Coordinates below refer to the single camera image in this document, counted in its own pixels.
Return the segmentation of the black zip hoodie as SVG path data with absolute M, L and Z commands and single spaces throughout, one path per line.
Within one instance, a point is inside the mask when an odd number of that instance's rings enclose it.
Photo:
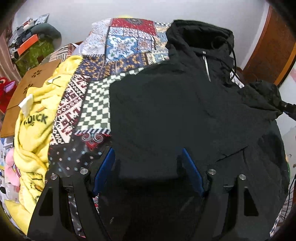
M 289 171 L 276 119 L 281 96 L 262 80 L 231 81 L 230 30 L 176 20 L 166 32 L 169 59 L 109 88 L 116 173 L 100 214 L 113 240 L 192 240 L 204 197 L 181 163 L 186 149 L 222 177 L 212 240 L 268 240 L 287 197 Z

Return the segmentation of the brown wooden door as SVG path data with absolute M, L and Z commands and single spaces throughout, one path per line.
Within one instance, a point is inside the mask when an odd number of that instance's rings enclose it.
M 270 6 L 259 41 L 242 71 L 247 83 L 265 80 L 279 86 L 295 63 L 295 37 Z

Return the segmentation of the yellow printed garment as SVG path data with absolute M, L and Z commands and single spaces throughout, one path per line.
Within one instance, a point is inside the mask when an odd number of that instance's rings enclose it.
M 30 87 L 26 96 L 32 97 L 28 115 L 20 111 L 15 125 L 14 162 L 20 170 L 18 202 L 5 201 L 17 226 L 28 233 L 36 204 L 45 186 L 49 168 L 48 150 L 56 112 L 82 56 L 74 55 L 62 62 L 41 87 Z

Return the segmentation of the brown cardboard box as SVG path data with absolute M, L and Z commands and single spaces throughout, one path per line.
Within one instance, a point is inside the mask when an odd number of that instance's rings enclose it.
M 55 60 L 30 69 L 23 76 L 18 84 L 10 103 L 4 115 L 4 121 L 1 127 L 1 138 L 14 136 L 16 120 L 18 118 L 19 104 L 26 97 L 30 87 L 42 87 L 44 82 L 53 75 L 55 69 L 59 66 L 61 60 Z

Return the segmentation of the red plush toy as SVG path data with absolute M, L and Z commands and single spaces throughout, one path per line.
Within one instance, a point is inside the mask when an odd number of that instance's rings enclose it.
M 15 81 L 10 81 L 6 77 L 0 78 L 0 109 L 2 113 L 6 112 L 16 87 Z

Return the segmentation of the striped pink curtain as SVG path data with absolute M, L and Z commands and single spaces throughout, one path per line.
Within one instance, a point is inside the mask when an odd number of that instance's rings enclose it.
M 1 77 L 6 77 L 11 81 L 20 82 L 21 76 L 11 61 L 11 56 L 6 43 L 6 30 L 1 34 L 1 49 L 0 49 L 0 74 Z

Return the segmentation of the patchwork patterned bedspread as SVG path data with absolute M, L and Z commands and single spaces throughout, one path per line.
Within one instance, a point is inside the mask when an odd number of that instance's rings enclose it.
M 80 170 L 89 169 L 96 163 L 106 148 L 113 149 L 110 85 L 169 59 L 168 29 L 163 24 L 119 18 L 100 23 L 99 29 L 107 36 L 105 55 L 83 59 L 57 110 L 49 148 L 48 183 L 41 195 L 49 202 L 46 240 L 86 240 L 78 216 L 73 180 Z M 235 83 L 236 59 L 233 49 L 230 56 L 234 61 L 230 77 Z M 108 235 L 107 226 L 112 225 L 114 218 L 104 221 L 100 210 L 103 191 L 116 173 L 116 165 L 115 157 L 102 192 L 93 197 Z

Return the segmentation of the orange box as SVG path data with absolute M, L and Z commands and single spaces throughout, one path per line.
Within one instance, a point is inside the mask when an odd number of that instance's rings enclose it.
M 22 45 L 20 45 L 20 47 L 17 49 L 17 53 L 18 55 L 22 55 L 27 49 L 30 48 L 30 46 L 32 46 L 33 44 L 35 44 L 36 42 L 38 42 L 39 38 L 37 36 L 37 34 L 32 35 L 31 37 L 29 37 L 25 42 L 23 42 Z

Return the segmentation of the dark grey neck pillow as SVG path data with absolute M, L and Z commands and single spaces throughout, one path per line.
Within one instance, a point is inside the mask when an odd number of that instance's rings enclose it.
M 38 38 L 41 39 L 49 39 L 52 41 L 52 44 L 55 49 L 60 47 L 62 43 L 61 33 L 52 25 L 48 23 L 37 24 L 31 28 L 31 33 L 33 35 L 37 34 Z

